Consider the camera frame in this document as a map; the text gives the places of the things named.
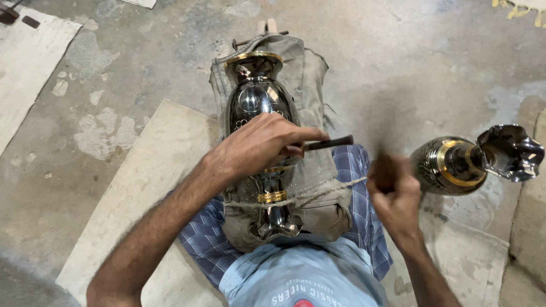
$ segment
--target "plaid trousers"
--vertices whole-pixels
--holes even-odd
[[[362,145],[335,147],[332,156],[338,172],[337,179],[341,182],[362,178],[370,168],[368,154]],[[373,275],[381,280],[393,263],[381,221],[370,203],[365,181],[353,185],[352,190],[349,212],[353,227],[341,236],[368,252]],[[188,254],[216,289],[225,271],[243,255],[228,242],[222,231],[223,223],[222,198],[215,197],[178,235]]]

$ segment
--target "metal vase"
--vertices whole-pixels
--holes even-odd
[[[425,192],[466,195],[479,189],[491,173],[512,182],[535,178],[544,147],[518,125],[497,125],[480,134],[474,145],[458,137],[425,143],[410,157]]]
[[[292,96],[275,79],[282,69],[279,55],[265,51],[241,54],[226,62],[225,73],[237,86],[233,89],[225,119],[229,135],[261,113],[279,113],[288,121],[299,125]],[[259,240],[275,236],[296,236],[303,226],[299,216],[292,216],[286,205],[275,203],[288,199],[284,178],[293,172],[298,159],[287,157],[271,168],[250,176],[258,190],[259,203],[270,204],[260,210],[258,219],[250,224],[249,231]]]

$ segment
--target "light blue t-shirt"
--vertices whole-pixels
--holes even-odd
[[[241,256],[225,272],[220,291],[230,306],[387,306],[370,256],[345,238],[312,234],[277,238]]]

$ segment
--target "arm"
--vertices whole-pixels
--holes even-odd
[[[261,114],[197,164],[158,206],[150,210],[104,261],[87,289],[87,306],[140,306],[140,294],[177,234],[212,197],[283,156],[301,156],[308,140],[328,140],[317,129],[298,127],[281,115]]]
[[[368,173],[366,187],[377,216],[402,253],[409,271],[419,307],[461,307],[445,279],[434,266],[426,250],[418,224],[420,201],[419,181],[411,174],[407,158],[390,156],[395,174],[391,178],[393,192],[384,194],[377,186],[381,176],[378,165]]]

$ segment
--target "concrete floor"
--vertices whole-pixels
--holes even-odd
[[[216,115],[210,59],[251,38],[258,20],[274,17],[324,56],[332,134],[352,133],[372,153],[380,139],[410,154],[442,135],[532,127],[546,107],[544,30],[534,17],[506,20],[489,0],[26,5],[86,25],[0,157],[0,258],[46,284],[163,98]],[[508,240],[519,188],[490,176],[479,192],[431,206]]]

